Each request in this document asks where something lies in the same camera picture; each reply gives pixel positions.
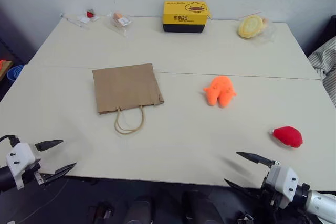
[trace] orange plush toy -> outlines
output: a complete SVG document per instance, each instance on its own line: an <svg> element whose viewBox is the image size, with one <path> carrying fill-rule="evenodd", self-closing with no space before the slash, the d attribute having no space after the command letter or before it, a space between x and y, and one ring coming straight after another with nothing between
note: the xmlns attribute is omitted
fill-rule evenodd
<svg viewBox="0 0 336 224"><path fill-rule="evenodd" d="M237 95L232 82L226 76L216 77L211 85L203 90L206 92L206 98L211 106L214 106L219 98L219 104L225 107L233 96Z"/></svg>

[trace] brown paper bag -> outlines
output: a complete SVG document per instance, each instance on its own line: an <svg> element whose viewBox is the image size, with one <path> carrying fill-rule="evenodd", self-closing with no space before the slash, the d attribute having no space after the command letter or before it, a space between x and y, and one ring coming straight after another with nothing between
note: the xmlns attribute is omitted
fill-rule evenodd
<svg viewBox="0 0 336 224"><path fill-rule="evenodd" d="M143 115L142 106L164 102L152 64L97 69L92 72L98 113L118 111L115 126L119 126L121 110L140 106Z"/></svg>

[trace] white label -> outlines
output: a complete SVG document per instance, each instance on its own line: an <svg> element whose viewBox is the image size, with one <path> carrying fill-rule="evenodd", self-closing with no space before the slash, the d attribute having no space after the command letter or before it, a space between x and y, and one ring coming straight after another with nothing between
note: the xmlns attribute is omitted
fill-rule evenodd
<svg viewBox="0 0 336 224"><path fill-rule="evenodd" d="M128 25L129 23L131 23L131 21L126 18L126 17L122 17L122 18L119 18L118 19L118 22L122 25L122 26L126 26Z"/></svg>

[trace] yellow and black box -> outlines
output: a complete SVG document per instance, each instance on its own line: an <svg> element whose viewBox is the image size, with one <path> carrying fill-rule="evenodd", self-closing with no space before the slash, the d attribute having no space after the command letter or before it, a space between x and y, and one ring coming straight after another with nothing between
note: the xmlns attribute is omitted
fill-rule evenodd
<svg viewBox="0 0 336 224"><path fill-rule="evenodd" d="M174 33L201 33L210 16L204 1L166 0L163 5L163 30Z"/></svg>

